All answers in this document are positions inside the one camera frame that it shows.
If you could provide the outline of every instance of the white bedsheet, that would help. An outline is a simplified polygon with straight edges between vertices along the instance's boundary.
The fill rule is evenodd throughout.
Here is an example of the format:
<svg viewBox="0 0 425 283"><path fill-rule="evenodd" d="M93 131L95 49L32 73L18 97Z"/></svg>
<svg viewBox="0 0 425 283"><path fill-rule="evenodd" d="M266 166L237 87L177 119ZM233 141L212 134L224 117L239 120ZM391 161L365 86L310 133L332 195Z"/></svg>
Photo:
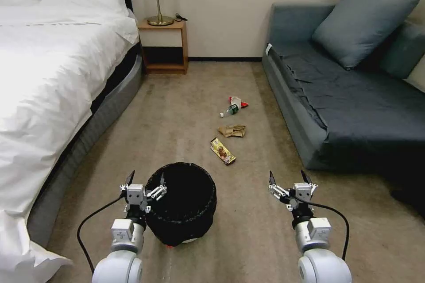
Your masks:
<svg viewBox="0 0 425 283"><path fill-rule="evenodd" d="M104 11L0 7L0 282L45 282L70 263L30 241L27 217L138 37L134 19Z"/></svg>

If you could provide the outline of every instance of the green bottle label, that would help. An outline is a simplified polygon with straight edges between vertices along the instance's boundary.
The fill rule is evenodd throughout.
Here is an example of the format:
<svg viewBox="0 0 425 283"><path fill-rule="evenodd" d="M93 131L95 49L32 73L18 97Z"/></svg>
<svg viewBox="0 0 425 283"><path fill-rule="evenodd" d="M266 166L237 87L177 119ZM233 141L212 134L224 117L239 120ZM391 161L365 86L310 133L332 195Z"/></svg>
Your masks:
<svg viewBox="0 0 425 283"><path fill-rule="evenodd" d="M233 104L231 107L229 107L229 113L231 115L236 114L239 111L239 107L236 104Z"/></svg>

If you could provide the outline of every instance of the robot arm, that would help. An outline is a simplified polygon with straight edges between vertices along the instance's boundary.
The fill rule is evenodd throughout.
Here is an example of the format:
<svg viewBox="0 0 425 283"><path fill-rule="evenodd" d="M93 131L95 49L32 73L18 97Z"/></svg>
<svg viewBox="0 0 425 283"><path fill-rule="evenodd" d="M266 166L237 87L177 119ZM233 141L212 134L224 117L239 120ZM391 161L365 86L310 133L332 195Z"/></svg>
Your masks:
<svg viewBox="0 0 425 283"><path fill-rule="evenodd" d="M327 218L315 218L310 200L316 184L301 171L304 182L295 183L290 189L276 184L270 171L269 191L286 204L294 220L295 240L302 257L298 269L303 283L352 283L350 269L345 261L329 251L329 235L332 229Z"/></svg>
<svg viewBox="0 0 425 283"><path fill-rule="evenodd" d="M111 253L101 260L94 270L92 283L140 283L142 261L137 255L143 248L143 233L146 229L145 214L151 204L159 201L167 192L162 175L160 185L146 191L141 184L132 184L134 172L126 184L120 186L121 196L127 205L125 219L115 219L112 231Z"/></svg>

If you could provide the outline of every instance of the plastic bottle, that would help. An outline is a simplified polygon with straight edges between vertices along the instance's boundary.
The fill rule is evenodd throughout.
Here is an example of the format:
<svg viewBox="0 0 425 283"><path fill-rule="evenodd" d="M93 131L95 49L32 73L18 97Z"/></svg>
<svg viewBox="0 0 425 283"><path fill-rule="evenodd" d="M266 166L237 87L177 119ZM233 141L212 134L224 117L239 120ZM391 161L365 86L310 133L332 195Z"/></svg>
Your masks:
<svg viewBox="0 0 425 283"><path fill-rule="evenodd" d="M229 115L234 115L239 112L239 107L236 104L230 106L224 113L220 113L220 117L227 117Z"/></svg>

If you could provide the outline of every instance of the power cord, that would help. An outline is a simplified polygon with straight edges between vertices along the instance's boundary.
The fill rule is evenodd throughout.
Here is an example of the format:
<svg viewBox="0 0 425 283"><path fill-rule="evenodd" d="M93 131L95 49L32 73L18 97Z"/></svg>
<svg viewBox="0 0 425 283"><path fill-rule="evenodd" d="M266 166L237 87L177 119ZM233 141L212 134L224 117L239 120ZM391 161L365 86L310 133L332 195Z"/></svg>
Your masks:
<svg viewBox="0 0 425 283"><path fill-rule="evenodd" d="M176 18L174 19L174 21L181 22L181 21L187 21L187 19L183 18L181 15L176 13Z"/></svg>
<svg viewBox="0 0 425 283"><path fill-rule="evenodd" d="M325 206L325 205L322 205L322 204L319 204L319 203L312 203L310 201L305 201L305 200L303 200L303 199L301 199L299 197L295 197L295 199L298 200L298 201L300 201L300 202L302 202L302 203L306 203L306 204L309 204L309 205L312 205L312 206L315 206L315 207L319 207L319 208L331 210L331 211L335 212L337 215L339 215L341 218L344 219L344 221L345 221L345 229L346 230L345 230L344 250L342 251L342 259L345 261L345 256L347 255L348 240L350 238L350 224L348 223L347 218L342 213L340 213L337 209L334 209L332 207Z"/></svg>
<svg viewBox="0 0 425 283"><path fill-rule="evenodd" d="M92 213L92 214L90 214L87 218L85 218L85 219L81 222L80 226L78 227L78 230L77 230L77 240L78 240L78 243L79 243L79 244L80 244L80 246L81 246L81 249L82 249L82 250L83 250L83 252L84 252L84 255L85 255L85 258L87 259L87 262L89 263L90 270L92 271L92 274L94 273L94 267L93 267L92 260L90 259L90 255L89 255L89 253L87 252L87 249L85 248L83 241L81 240L81 237L80 237L81 228L83 227L83 225L85 224L85 222L86 222L87 220L89 220L92 216L94 216L94 215L98 214L98 213L99 213L99 212L101 212L102 210L104 210L104 209L108 208L109 206L113 205L114 203L116 203L116 202L120 201L122 198L123 198L123 196L122 196L122 195L120 195L120 196L119 196L117 199L115 199L114 201L111 201L110 203L108 203L108 204L104 205L104 206L103 206L103 207L101 207L100 209L97 209L95 212L93 212L93 213Z"/></svg>

